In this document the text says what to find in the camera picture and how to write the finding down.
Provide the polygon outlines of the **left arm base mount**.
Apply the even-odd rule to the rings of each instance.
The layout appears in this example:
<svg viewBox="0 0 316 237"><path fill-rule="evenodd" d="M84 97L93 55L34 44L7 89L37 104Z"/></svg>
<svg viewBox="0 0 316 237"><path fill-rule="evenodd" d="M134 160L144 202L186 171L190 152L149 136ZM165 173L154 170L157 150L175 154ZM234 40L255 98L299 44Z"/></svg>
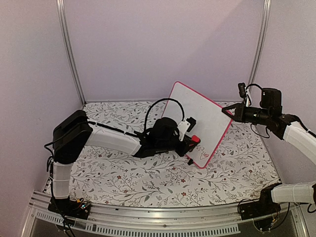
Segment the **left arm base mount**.
<svg viewBox="0 0 316 237"><path fill-rule="evenodd" d="M71 200L70 197L64 199L51 198L48 210L63 216L69 216L87 220L90 214L91 202L83 198Z"/></svg>

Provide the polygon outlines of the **red whiteboard eraser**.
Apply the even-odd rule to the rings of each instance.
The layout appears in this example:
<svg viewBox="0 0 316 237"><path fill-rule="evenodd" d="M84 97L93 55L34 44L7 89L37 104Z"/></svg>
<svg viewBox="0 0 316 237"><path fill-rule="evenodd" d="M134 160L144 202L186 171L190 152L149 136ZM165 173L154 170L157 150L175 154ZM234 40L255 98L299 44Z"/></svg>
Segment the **red whiteboard eraser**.
<svg viewBox="0 0 316 237"><path fill-rule="evenodd" d="M198 143L200 143L200 138L198 138L196 135L193 135L192 141L198 144Z"/></svg>

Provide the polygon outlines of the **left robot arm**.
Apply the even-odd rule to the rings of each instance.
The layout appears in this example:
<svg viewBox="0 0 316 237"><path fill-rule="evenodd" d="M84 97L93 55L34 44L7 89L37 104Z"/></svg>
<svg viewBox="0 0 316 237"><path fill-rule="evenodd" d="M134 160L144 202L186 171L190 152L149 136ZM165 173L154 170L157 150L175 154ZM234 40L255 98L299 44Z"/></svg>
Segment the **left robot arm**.
<svg viewBox="0 0 316 237"><path fill-rule="evenodd" d="M62 214L70 214L73 203L68 200L71 168L85 146L108 148L136 158L147 158L175 151L180 157L200 143L197 136L188 136L196 124L194 118L179 123L159 118L143 132L128 133L118 128L89 120L86 112L77 110L53 130L52 195L54 206Z"/></svg>

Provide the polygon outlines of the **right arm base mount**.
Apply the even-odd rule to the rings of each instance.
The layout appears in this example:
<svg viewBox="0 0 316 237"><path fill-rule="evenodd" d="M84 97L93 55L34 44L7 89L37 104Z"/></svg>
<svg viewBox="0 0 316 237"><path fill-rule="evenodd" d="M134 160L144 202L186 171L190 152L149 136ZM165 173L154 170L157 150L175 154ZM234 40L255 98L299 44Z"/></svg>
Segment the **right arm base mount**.
<svg viewBox="0 0 316 237"><path fill-rule="evenodd" d="M253 219L265 215L271 215L281 211L281 206L278 203L272 201L250 201L245 203L239 203L237 206L237 212L241 216L242 220Z"/></svg>

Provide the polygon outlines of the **pink framed whiteboard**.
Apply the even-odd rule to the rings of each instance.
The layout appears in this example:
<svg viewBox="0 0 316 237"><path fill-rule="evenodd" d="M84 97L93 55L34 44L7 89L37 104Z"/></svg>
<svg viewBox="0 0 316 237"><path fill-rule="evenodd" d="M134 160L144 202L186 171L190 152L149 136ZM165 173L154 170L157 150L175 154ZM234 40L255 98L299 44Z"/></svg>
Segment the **pink framed whiteboard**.
<svg viewBox="0 0 316 237"><path fill-rule="evenodd" d="M206 168L232 123L232 119L222 113L222 107L206 96L175 82L170 98L177 100L183 107L185 118L194 118L196 124L188 136L197 136L200 143L188 152L187 156L199 168Z"/></svg>

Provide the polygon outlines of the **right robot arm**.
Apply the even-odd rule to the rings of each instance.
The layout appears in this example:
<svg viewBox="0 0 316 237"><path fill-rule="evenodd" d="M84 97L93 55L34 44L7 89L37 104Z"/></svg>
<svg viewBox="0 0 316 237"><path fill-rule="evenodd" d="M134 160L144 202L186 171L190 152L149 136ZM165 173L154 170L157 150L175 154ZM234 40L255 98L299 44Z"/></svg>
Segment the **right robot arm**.
<svg viewBox="0 0 316 237"><path fill-rule="evenodd" d="M259 107L251 104L249 86L238 84L239 95L243 102L222 109L222 112L235 122L250 125L263 125L280 140L287 142L312 163L316 161L316 135L303 124L296 115L282 112L281 91L275 88L261 88ZM276 183L261 190L258 201L250 201L238 207L242 219L250 219L269 215L281 210L281 203L316 202L316 183L306 182L297 184Z"/></svg>

